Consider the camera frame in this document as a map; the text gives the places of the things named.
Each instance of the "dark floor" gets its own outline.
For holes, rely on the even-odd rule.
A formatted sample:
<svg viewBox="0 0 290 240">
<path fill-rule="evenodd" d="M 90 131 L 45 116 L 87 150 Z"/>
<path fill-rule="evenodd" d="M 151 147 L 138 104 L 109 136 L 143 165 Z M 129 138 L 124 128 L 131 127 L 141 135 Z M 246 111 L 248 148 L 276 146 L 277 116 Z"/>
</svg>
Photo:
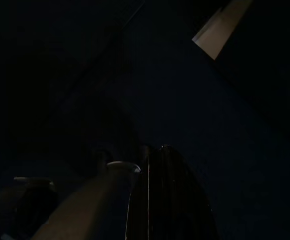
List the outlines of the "dark floor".
<svg viewBox="0 0 290 240">
<path fill-rule="evenodd" d="M 43 164 L 27 155 L 17 168 L 10 163 L 10 156 L 19 159 L 15 143 L 0 137 L 0 167 L 14 165 L 0 174 L 0 186 L 27 173 L 25 164 L 33 175 L 92 175 L 89 151 L 98 139 L 97 148 L 128 161 L 137 161 L 139 143 L 169 144 L 205 188 L 223 239 L 290 239 L 290 144 L 191 38 L 172 4 L 147 1 L 52 119 L 15 140 L 34 143 L 24 147 L 30 150 L 45 146 L 45 154 L 63 149 L 65 156 Z"/>
</svg>

